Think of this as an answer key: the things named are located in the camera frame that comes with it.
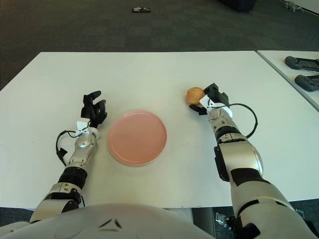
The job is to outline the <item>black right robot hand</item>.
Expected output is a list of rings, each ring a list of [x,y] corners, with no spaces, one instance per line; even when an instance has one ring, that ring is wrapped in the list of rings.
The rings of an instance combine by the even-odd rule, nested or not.
[[[212,110],[223,109],[231,117],[232,111],[227,106],[228,96],[219,92],[218,86],[213,83],[204,90],[199,87],[190,88],[186,94],[186,103],[189,107],[201,115],[208,115]]]

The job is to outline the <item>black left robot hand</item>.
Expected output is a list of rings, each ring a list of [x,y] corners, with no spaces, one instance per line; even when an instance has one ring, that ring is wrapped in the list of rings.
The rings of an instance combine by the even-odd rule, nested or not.
[[[94,100],[101,95],[101,91],[95,91],[83,96],[83,108],[81,117],[90,120],[90,127],[97,128],[107,117],[106,100],[94,103]]]

